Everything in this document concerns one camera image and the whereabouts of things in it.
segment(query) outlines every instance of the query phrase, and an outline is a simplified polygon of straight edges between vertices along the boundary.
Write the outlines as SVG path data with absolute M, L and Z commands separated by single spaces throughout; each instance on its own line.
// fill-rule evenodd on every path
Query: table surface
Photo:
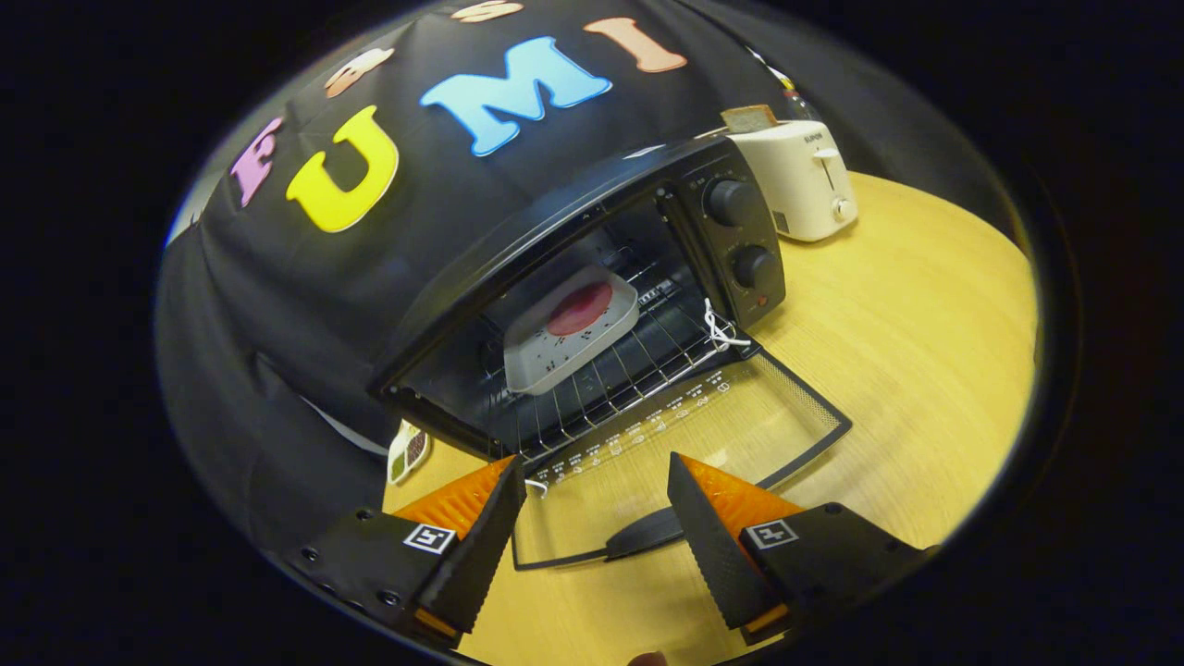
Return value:
M 851 182 L 860 220 L 818 243 L 783 239 L 785 302 L 748 331 L 854 422 L 777 492 L 806 507 L 843 502 L 925 547 L 974 508 L 1024 421 L 1035 283 L 1023 254 L 965 210 L 864 174 Z M 710 418 L 701 417 L 707 427 Z M 436 442 L 404 485 L 387 486 L 384 510 L 482 465 Z M 664 463 L 654 467 L 665 479 Z M 527 502 L 536 501 L 530 491 Z M 530 515 L 523 507 L 520 520 Z M 514 570 L 507 546 L 459 652 L 489 664 L 624 666 L 661 649 L 675 666 L 757 647 L 725 627 L 680 540 L 616 562 L 530 571 Z

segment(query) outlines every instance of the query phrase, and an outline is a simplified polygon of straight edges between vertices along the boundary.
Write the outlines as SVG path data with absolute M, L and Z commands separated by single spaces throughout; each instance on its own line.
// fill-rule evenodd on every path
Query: wire rack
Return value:
M 601 264 L 628 275 L 626 281 L 637 289 L 637 325 L 540 396 L 506 389 L 501 364 L 493 367 L 498 354 L 490 353 L 487 378 L 500 377 L 493 383 L 500 389 L 489 396 L 488 431 L 498 455 L 519 453 L 528 465 L 541 462 L 727 350 L 708 334 L 697 288 L 663 275 L 657 262 L 641 264 L 628 246 Z M 728 337 L 736 337 L 734 325 L 716 320 Z

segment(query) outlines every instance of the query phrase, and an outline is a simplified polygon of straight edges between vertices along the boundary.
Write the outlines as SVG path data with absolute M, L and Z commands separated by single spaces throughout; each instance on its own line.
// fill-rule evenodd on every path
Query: black background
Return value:
M 53 190 L 22 191 L 33 210 L 13 216 L 14 237 L 45 250 L 13 290 L 18 308 L 44 310 L 15 319 L 32 324 L 20 356 L 50 389 L 19 408 L 9 444 L 17 645 L 30 662 L 413 660 L 287 581 L 213 510 L 172 441 L 150 356 L 156 262 L 198 160 L 260 94 L 398 6 L 26 5 L 8 72 L 28 114 L 13 124 L 17 159 Z M 792 6 L 989 152 L 1023 145 L 1064 219 L 1086 316 L 1077 406 L 1022 515 L 794 660 L 1180 653 L 1167 270 L 1179 132 L 1156 123 L 1180 117 L 1166 107 L 1178 21 L 1170 4 L 1023 5 Z M 22 466 L 24 452 L 49 455 Z

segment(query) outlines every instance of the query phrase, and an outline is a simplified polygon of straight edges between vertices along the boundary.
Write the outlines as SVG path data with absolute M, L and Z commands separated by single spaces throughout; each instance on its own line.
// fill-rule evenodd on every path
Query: oven knob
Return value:
M 742 226 L 768 217 L 760 191 L 751 182 L 721 180 L 707 194 L 707 212 L 723 226 Z
M 732 260 L 732 274 L 736 282 L 752 289 L 777 280 L 777 257 L 760 245 L 748 245 Z

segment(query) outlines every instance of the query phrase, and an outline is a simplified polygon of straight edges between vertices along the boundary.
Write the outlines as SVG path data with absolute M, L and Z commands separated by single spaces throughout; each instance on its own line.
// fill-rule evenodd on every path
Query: letter m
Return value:
M 472 134 L 478 158 L 517 136 L 519 124 L 497 120 L 490 109 L 539 121 L 543 116 L 539 85 L 551 91 L 551 105 L 574 107 L 607 92 L 612 82 L 592 76 L 555 49 L 555 38 L 536 37 L 506 51 L 506 78 L 456 75 L 424 92 L 419 104 L 439 104 Z

